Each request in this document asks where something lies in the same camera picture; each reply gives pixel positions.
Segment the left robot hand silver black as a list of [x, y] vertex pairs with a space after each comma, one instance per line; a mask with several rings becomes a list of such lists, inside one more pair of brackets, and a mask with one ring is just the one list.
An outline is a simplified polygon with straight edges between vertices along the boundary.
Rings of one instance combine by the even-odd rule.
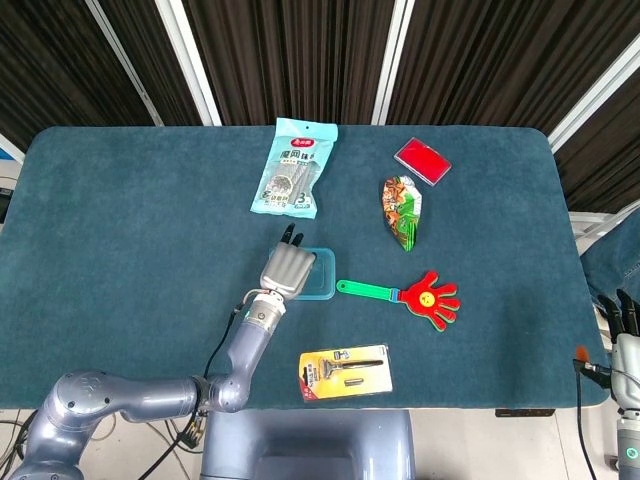
[[275, 291], [287, 301], [301, 293], [316, 260], [313, 252], [300, 247], [304, 234], [293, 235], [294, 229], [294, 223], [286, 227], [260, 276], [262, 289]]

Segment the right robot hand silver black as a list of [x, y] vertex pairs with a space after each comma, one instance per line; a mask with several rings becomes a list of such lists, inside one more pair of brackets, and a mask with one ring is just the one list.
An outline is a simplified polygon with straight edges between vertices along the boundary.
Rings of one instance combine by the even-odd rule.
[[585, 356], [573, 360], [577, 377], [585, 376], [609, 389], [622, 411], [639, 411], [639, 302], [626, 291], [616, 290], [618, 302], [599, 295], [611, 335], [611, 365], [590, 362]]

